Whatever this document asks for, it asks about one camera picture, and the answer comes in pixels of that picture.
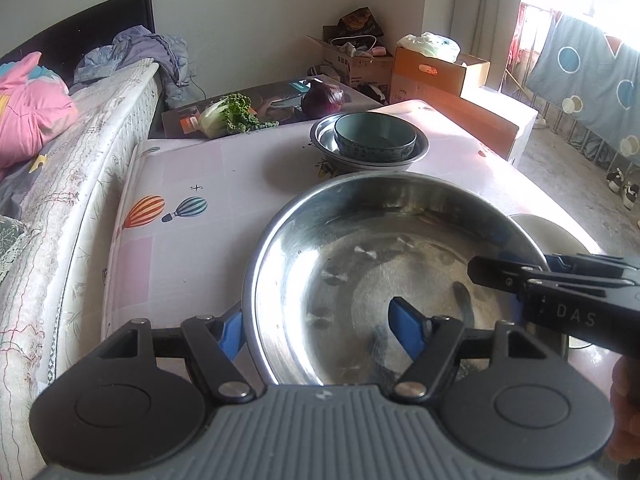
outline bowl rim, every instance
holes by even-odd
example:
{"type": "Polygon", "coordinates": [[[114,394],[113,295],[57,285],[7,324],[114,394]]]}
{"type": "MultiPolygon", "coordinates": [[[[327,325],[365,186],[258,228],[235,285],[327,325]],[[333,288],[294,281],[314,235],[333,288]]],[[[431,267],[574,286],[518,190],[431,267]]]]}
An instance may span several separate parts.
{"type": "Polygon", "coordinates": [[[364,166],[367,166],[368,168],[403,168],[405,166],[409,166],[413,164],[414,162],[418,162],[419,160],[422,160],[427,155],[427,152],[429,151],[429,146],[430,146],[429,137],[427,137],[427,135],[420,128],[415,126],[415,124],[412,124],[409,121],[405,121],[406,123],[410,124],[414,128],[414,131],[415,131],[414,145],[418,143],[418,137],[422,139],[422,142],[424,145],[423,149],[420,150],[420,153],[417,153],[417,155],[412,156],[411,158],[406,158],[405,160],[398,160],[397,162],[365,162],[363,160],[356,160],[354,158],[349,158],[348,156],[343,156],[340,154],[340,152],[331,152],[326,147],[324,147],[322,143],[318,140],[317,133],[322,123],[324,123],[325,121],[327,122],[334,121],[334,124],[335,124],[335,122],[337,122],[337,120],[343,115],[347,115],[347,114],[344,114],[344,113],[332,114],[332,115],[328,115],[327,117],[323,117],[322,119],[317,120],[313,124],[313,126],[311,126],[311,129],[309,131],[309,137],[311,138],[312,144],[328,157],[336,158],[342,162],[346,162],[351,165],[358,165],[358,166],[364,165],[364,166]]]}
{"type": "MultiPolygon", "coordinates": [[[[244,280],[242,282],[242,323],[244,325],[244,335],[246,338],[247,346],[249,349],[249,353],[252,356],[252,361],[254,362],[255,368],[260,375],[260,378],[264,381],[265,384],[281,384],[279,379],[276,377],[273,367],[267,358],[267,355],[264,351],[264,345],[262,344],[262,338],[260,333],[258,332],[258,320],[255,314],[256,304],[255,304],[255,289],[257,285],[258,275],[260,274],[260,267],[264,260],[264,255],[266,254],[271,242],[275,238],[275,235],[278,233],[280,228],[284,225],[284,223],[297,211],[297,209],[309,199],[318,195],[322,192],[327,192],[327,190],[331,189],[335,186],[340,186],[344,182],[349,182],[351,180],[364,180],[368,178],[397,178],[399,180],[422,180],[424,182],[430,182],[432,184],[438,184],[445,188],[452,189],[456,192],[466,193],[480,202],[484,203],[484,205],[495,212],[499,213],[506,222],[510,222],[512,226],[519,231],[532,245],[534,250],[538,253],[539,262],[538,264],[543,270],[549,270],[549,267],[546,263],[545,255],[542,253],[542,250],[535,243],[533,238],[529,236],[529,234],[522,228],[520,225],[508,216],[506,213],[498,209],[495,205],[491,204],[487,199],[478,195],[477,193],[466,189],[462,186],[458,186],[452,182],[447,180],[443,180],[431,175],[425,175],[421,173],[407,173],[405,171],[360,171],[357,173],[346,174],[342,176],[337,176],[335,178],[330,178],[325,182],[321,182],[316,186],[313,186],[311,189],[300,193],[299,195],[293,197],[292,200],[287,202],[271,219],[271,221],[267,224],[264,231],[260,235],[260,239],[255,245],[254,252],[246,266],[246,272],[244,274],[244,280]]],[[[561,346],[566,345],[566,336],[564,340],[561,341],[561,346]]]]}
{"type": "Polygon", "coordinates": [[[361,116],[361,115],[370,114],[370,113],[371,112],[356,112],[356,113],[353,113],[353,114],[341,114],[340,117],[338,117],[335,120],[335,123],[334,123],[334,133],[335,133],[335,135],[337,137],[340,137],[343,140],[346,140],[347,142],[350,142],[351,144],[355,144],[358,147],[365,148],[365,149],[368,149],[368,150],[382,150],[384,152],[402,150],[404,148],[408,148],[409,146],[413,146],[415,144],[415,141],[418,139],[418,133],[416,132],[416,127],[413,124],[411,124],[409,121],[405,121],[404,119],[402,119],[400,117],[397,117],[395,115],[391,115],[391,114],[380,114],[380,113],[378,113],[377,115],[384,116],[384,117],[388,118],[389,120],[391,120],[392,122],[401,121],[402,123],[404,123],[406,126],[408,126],[407,130],[411,130],[412,133],[414,134],[414,138],[412,140],[410,140],[409,142],[406,142],[404,144],[397,145],[397,146],[391,146],[389,148],[381,148],[379,146],[371,146],[369,144],[363,144],[361,142],[358,142],[357,140],[350,139],[349,137],[344,136],[342,133],[340,133],[338,131],[338,123],[341,120],[343,120],[345,117],[361,116]]]}

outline pink blanket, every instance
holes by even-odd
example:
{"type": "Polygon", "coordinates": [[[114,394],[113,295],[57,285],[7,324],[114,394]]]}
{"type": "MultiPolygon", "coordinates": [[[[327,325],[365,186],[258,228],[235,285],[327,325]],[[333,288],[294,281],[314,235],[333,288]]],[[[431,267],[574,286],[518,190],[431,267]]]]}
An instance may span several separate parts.
{"type": "Polygon", "coordinates": [[[40,55],[31,52],[0,76],[0,180],[7,168],[36,156],[78,118],[62,80],[28,79],[40,55]]]}

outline green vegetable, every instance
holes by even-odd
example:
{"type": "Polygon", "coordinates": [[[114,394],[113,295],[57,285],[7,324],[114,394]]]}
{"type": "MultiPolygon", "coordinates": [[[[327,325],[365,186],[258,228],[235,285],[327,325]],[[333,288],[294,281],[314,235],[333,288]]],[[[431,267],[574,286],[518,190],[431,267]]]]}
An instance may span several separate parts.
{"type": "Polygon", "coordinates": [[[251,100],[242,94],[229,94],[213,103],[200,115],[200,128],[209,139],[228,134],[250,132],[277,126],[278,122],[261,123],[249,112],[251,100]]]}

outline hot air balloon print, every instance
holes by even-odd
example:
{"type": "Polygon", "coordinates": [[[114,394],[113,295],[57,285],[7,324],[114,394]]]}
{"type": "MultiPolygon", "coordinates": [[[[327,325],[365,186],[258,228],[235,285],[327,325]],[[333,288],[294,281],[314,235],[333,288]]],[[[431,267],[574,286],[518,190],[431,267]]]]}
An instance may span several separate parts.
{"type": "Polygon", "coordinates": [[[164,209],[164,198],[158,195],[149,195],[141,198],[131,208],[122,224],[123,229],[139,227],[153,221],[164,209]]]}
{"type": "Polygon", "coordinates": [[[183,218],[189,218],[192,216],[198,216],[202,214],[207,208],[207,201],[199,196],[190,196],[189,198],[180,202],[174,213],[166,214],[162,217],[163,222],[170,222],[174,219],[174,216],[180,216],[183,218]]]}

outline sneaker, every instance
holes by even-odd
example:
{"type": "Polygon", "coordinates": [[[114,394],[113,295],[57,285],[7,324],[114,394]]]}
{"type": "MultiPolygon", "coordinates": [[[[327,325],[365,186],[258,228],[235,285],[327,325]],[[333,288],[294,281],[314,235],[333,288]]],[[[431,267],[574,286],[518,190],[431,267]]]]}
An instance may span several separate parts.
{"type": "Polygon", "coordinates": [[[636,198],[638,198],[638,192],[640,186],[638,184],[632,184],[627,182],[622,189],[622,204],[629,210],[633,209],[636,198]]]}
{"type": "Polygon", "coordinates": [[[542,130],[543,128],[546,128],[545,118],[541,117],[540,115],[538,115],[536,117],[536,120],[533,122],[533,129],[534,130],[542,130]]]}
{"type": "Polygon", "coordinates": [[[614,193],[619,193],[620,188],[622,187],[622,183],[624,182],[624,175],[620,168],[616,168],[616,171],[612,171],[607,175],[607,183],[609,184],[609,189],[614,193]]]}

